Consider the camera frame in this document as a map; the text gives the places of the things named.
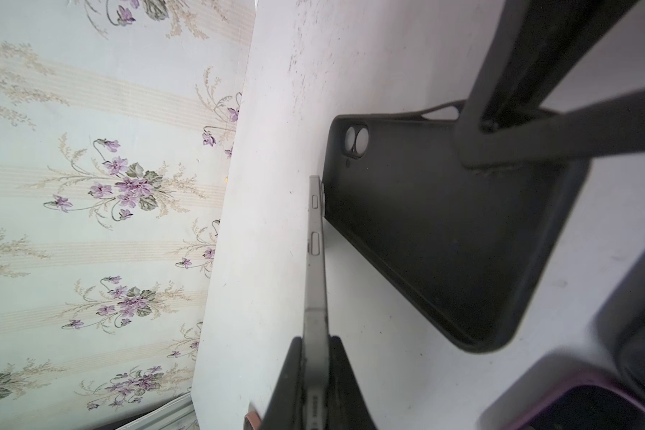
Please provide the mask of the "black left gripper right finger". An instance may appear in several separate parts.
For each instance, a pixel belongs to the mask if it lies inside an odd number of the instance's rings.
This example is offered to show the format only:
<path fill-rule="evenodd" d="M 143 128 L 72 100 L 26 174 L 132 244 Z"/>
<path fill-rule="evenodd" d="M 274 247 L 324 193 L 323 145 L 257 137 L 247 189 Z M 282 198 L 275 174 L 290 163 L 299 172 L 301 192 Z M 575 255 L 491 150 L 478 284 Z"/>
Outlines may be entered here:
<path fill-rule="evenodd" d="M 376 430 L 340 337 L 330 338 L 329 430 Z"/>

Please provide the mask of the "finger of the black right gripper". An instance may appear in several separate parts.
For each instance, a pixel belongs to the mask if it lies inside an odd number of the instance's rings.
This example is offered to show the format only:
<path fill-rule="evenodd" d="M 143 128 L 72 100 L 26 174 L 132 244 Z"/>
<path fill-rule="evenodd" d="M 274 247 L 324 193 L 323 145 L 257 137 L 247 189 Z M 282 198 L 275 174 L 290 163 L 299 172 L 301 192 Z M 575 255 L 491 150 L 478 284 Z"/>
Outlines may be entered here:
<path fill-rule="evenodd" d="M 457 129 L 494 134 L 550 118 L 542 106 L 633 1 L 507 1 Z"/>
<path fill-rule="evenodd" d="M 468 168 L 645 152 L 645 89 L 494 133 L 463 115 L 456 148 Z"/>

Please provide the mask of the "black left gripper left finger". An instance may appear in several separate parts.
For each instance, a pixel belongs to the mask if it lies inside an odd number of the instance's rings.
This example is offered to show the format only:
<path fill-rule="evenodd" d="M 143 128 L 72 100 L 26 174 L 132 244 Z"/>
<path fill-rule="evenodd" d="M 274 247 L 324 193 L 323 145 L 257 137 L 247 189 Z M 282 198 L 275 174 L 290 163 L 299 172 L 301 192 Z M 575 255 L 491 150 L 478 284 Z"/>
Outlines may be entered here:
<path fill-rule="evenodd" d="M 261 430 L 302 430 L 303 425 L 303 341 L 295 337 L 290 342 L 287 356 L 268 408 L 263 417 Z"/>

